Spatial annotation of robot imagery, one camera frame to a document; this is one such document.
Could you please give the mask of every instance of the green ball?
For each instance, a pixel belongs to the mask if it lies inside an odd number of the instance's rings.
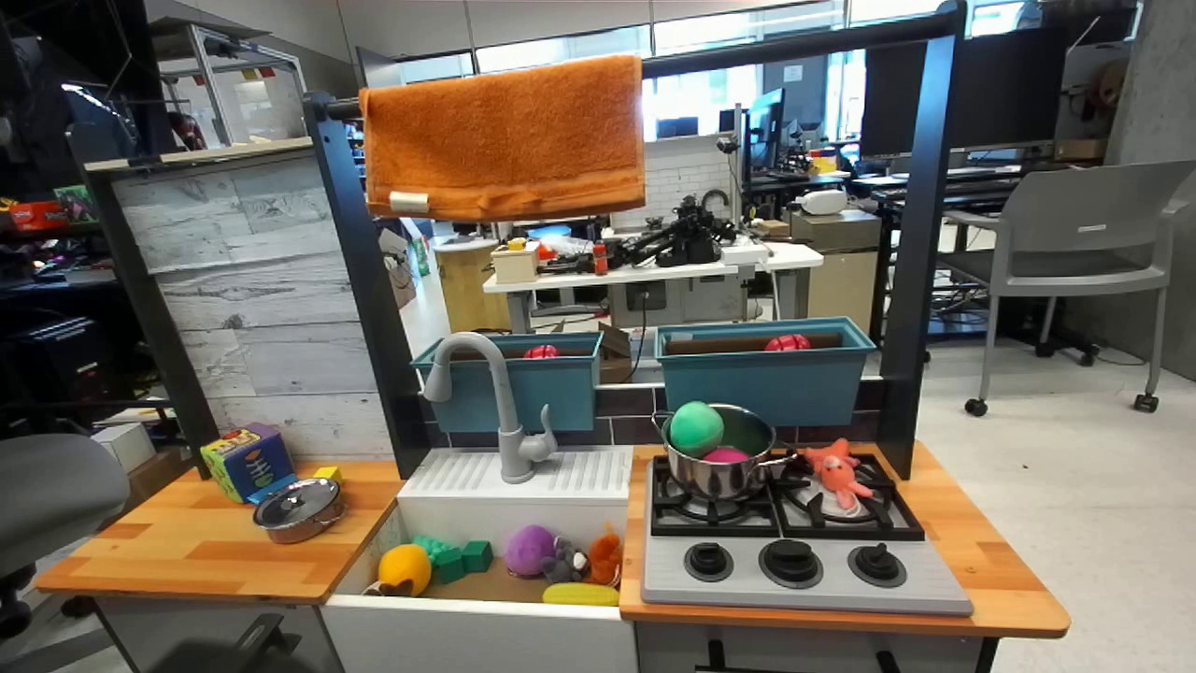
[[[711,404],[680,404],[668,418],[677,452],[705,457],[721,442],[721,414]]]

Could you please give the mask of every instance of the blue container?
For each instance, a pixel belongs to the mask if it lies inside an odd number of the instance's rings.
[[[507,359],[516,414],[527,433],[538,433],[538,406],[549,404],[553,431],[594,431],[594,386],[599,386],[599,333],[549,333],[549,335],[491,335]],[[527,348],[553,343],[556,359],[522,359]],[[425,379],[435,369],[435,348],[414,359]],[[492,433],[492,380],[485,359],[465,352],[449,359],[454,398],[435,404],[444,433]]]
[[[765,352],[765,342],[786,333],[815,348]],[[751,406],[769,428],[847,428],[866,352],[873,343],[847,317],[673,324],[653,343],[668,411],[721,400]]]

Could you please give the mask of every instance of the wooden countertop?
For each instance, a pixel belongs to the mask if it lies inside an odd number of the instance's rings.
[[[916,450],[913,477],[902,482],[902,495],[927,528],[927,540],[936,542],[943,561],[971,595],[971,616],[650,605],[643,602],[640,586],[645,540],[645,471],[653,457],[660,457],[660,450],[640,450],[630,469],[622,586],[622,608],[629,622],[1038,638],[1059,638],[1069,633],[1069,612],[1054,602],[1038,575],[1014,552],[1014,546],[985,522],[985,517],[969,500],[969,495],[943,471],[943,462],[927,450]]]
[[[400,475],[394,462],[341,462],[341,485],[336,528],[277,546],[245,505],[191,471],[77,546],[37,592],[316,605],[397,505]]]

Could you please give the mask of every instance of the faucet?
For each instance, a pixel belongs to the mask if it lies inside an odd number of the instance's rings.
[[[527,482],[536,462],[547,462],[556,452],[556,439],[549,431],[549,404],[538,411],[543,433],[522,439],[521,414],[516,414],[516,394],[513,394],[513,374],[496,343],[481,333],[449,333],[440,348],[435,352],[435,369],[424,379],[424,400],[449,400],[454,380],[449,380],[449,355],[454,352],[477,352],[491,366],[491,386],[492,386],[492,406],[496,406],[496,460],[502,460],[502,477],[503,482]]]

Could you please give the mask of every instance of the gray chair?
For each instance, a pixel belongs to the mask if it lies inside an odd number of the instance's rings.
[[[985,343],[980,394],[969,414],[985,414],[992,352],[999,342],[1002,299],[1049,299],[1038,352],[1049,342],[1059,299],[1156,294],[1156,342],[1149,386],[1131,400],[1156,411],[1157,359],[1165,324],[1175,218],[1185,211],[1179,188],[1192,175],[1185,166],[1108,166],[1081,172],[1030,172],[1018,182],[994,218],[946,212],[951,226],[994,228],[992,254],[963,254],[959,271],[985,278]]]
[[[106,444],[77,433],[30,433],[0,442],[0,638],[30,624],[17,592],[32,563],[127,505],[127,475]]]

